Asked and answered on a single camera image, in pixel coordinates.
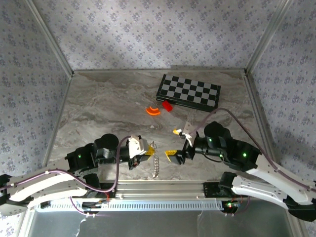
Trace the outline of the silver metal chain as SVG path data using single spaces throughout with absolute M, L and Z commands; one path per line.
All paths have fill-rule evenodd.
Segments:
M 154 143 L 154 141 L 151 142 L 151 147 L 154 149 L 154 154 L 153 154 L 153 165 L 154 165 L 154 171 L 152 174 L 153 178 L 157 178 L 159 175 L 159 157 L 158 157 L 158 152 L 157 152 L 157 146 Z

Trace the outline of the orange curved plastic piece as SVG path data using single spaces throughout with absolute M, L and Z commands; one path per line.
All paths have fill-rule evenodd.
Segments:
M 161 114 L 159 108 L 153 108 L 151 106 L 146 108 L 146 112 L 151 116 L 158 116 Z

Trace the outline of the black grey folding chessboard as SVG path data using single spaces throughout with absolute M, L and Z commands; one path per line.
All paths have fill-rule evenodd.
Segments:
M 164 74 L 156 99 L 191 109 L 211 112 L 218 108 L 221 86 Z

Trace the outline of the grey metal sheet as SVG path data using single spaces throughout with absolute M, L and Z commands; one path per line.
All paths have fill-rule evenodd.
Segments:
M 294 237 L 283 216 L 255 219 L 213 211 L 35 214 L 27 237 Z

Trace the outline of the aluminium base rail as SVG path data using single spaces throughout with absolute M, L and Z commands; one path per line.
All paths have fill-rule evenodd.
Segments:
M 33 194 L 35 201 L 45 201 L 67 198 L 106 198 L 84 197 L 87 194 L 85 186 L 75 180 L 55 184 Z M 121 200 L 194 200 L 219 199 L 239 200 L 247 197 L 269 202 L 282 202 L 287 194 L 266 183 L 238 179 L 232 188 L 221 187 L 218 182 L 211 181 L 122 181 L 116 186 L 116 193 L 110 199 Z

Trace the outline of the aluminium table edge rail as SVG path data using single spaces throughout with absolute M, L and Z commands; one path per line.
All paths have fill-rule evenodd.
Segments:
M 275 154 L 275 150 L 273 148 L 273 137 L 270 132 L 270 127 L 268 125 L 268 121 L 265 116 L 258 91 L 253 81 L 253 77 L 251 75 L 248 76 L 246 73 L 244 73 L 243 79 L 247 93 L 249 95 L 250 103 L 252 105 L 254 117 L 259 128 L 263 148 L 273 161 L 279 162 L 279 159 Z
M 74 77 L 74 74 L 70 75 L 70 77 L 68 78 L 66 89 L 65 89 L 65 93 L 64 93 L 62 101 L 61 101 L 61 105 L 60 105 L 60 108 L 59 108 L 59 111 L 58 111 L 57 119 L 56 119 L 56 122 L 54 124 L 54 129 L 52 131 L 52 136 L 51 136 L 50 141 L 48 143 L 48 147 L 47 147 L 47 151 L 46 151 L 43 163 L 42 163 L 42 167 L 46 167 L 48 162 L 49 162 L 49 159 L 50 159 L 50 156 L 51 156 L 51 153 L 52 153 L 52 150 L 53 150 L 53 146 L 54 146 L 54 143 L 55 143 L 55 139 L 56 139 L 56 136 L 57 136 L 57 133 L 58 133 L 58 129 L 59 129 L 59 126 L 60 126 L 60 122 L 61 122 L 62 114 L 63 114 L 63 111 L 64 111 L 66 99 L 67 99 L 67 96 L 68 96 L 68 93 L 69 93 L 69 89 L 70 89 L 73 77 Z

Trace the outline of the aluminium side frame bar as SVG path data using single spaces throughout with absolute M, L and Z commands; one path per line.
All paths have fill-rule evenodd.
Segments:
M 23 217 L 22 224 L 17 237 L 28 237 L 32 225 L 34 214 L 27 212 Z
M 305 226 L 305 222 L 295 218 L 293 221 L 293 235 L 294 237 L 309 237 L 309 233 Z

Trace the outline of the aluminium frame post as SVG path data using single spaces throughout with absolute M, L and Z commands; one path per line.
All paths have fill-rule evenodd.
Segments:
M 72 79 L 74 71 L 72 70 L 70 64 L 68 63 L 66 56 L 64 55 L 61 47 L 59 46 L 57 42 L 57 38 L 54 36 L 53 32 L 49 28 L 49 25 L 44 19 L 44 16 L 39 10 L 38 6 L 34 2 L 34 0 L 23 0 L 23 1 L 26 3 L 29 10 L 31 11 L 47 43 L 49 44 L 52 52 L 55 54 L 58 62 L 60 63 L 63 70 L 65 71 L 66 75 L 68 76 L 68 78 Z
M 256 68 L 257 64 L 261 60 L 263 53 L 268 47 L 269 43 L 273 39 L 274 34 L 278 30 L 279 26 L 283 22 L 284 18 L 294 0 L 279 0 L 276 5 L 276 9 L 274 10 L 270 20 L 268 21 L 267 27 L 265 28 L 255 50 L 253 51 L 252 56 L 245 67 L 245 74 L 248 76 L 251 74 Z

